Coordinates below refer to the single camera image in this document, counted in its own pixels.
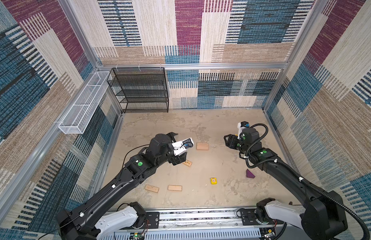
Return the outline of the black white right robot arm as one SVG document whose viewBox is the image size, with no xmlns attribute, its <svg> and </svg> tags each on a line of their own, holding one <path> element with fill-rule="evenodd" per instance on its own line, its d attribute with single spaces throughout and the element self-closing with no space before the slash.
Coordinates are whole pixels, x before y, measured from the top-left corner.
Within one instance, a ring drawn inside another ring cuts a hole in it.
<svg viewBox="0 0 371 240">
<path fill-rule="evenodd" d="M 299 201 L 298 206 L 278 202 L 274 198 L 256 205 L 257 220 L 261 223 L 281 220 L 304 230 L 312 240 L 332 240 L 348 229 L 346 214 L 351 210 L 339 194 L 327 192 L 311 183 L 285 163 L 274 151 L 262 146 L 260 135 L 247 122 L 239 123 L 238 134 L 223 137 L 225 145 L 237 150 L 249 169 L 260 169 L 279 181 Z"/>
</svg>

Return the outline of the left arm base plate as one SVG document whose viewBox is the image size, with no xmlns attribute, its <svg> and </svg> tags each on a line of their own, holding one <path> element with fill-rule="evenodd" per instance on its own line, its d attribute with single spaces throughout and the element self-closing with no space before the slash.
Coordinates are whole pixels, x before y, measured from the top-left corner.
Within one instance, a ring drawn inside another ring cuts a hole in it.
<svg viewBox="0 0 371 240">
<path fill-rule="evenodd" d="M 158 229 L 160 212 L 147 212 L 141 229 Z"/>
</svg>

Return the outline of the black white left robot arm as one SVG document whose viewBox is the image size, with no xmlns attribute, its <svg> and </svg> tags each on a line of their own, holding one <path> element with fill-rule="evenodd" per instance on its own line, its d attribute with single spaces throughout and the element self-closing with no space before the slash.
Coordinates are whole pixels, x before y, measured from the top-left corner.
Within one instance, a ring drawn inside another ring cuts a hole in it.
<svg viewBox="0 0 371 240">
<path fill-rule="evenodd" d="M 100 240 L 123 228 L 140 228 L 146 211 L 137 202 L 123 210 L 108 211 L 128 192 L 138 187 L 164 163 L 178 165 L 186 161 L 192 138 L 176 141 L 175 133 L 157 134 L 148 145 L 139 146 L 120 172 L 101 190 L 79 207 L 56 215 L 58 233 L 63 240 Z"/>
</svg>

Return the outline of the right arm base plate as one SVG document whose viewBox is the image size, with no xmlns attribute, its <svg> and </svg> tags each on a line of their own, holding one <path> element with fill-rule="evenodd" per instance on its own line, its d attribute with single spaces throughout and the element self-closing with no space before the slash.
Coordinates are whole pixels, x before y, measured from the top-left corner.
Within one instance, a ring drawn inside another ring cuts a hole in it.
<svg viewBox="0 0 371 240">
<path fill-rule="evenodd" d="M 262 223 L 257 219 L 256 209 L 239 208 L 236 211 L 236 216 L 241 219 L 243 226 L 258 226 Z"/>
</svg>

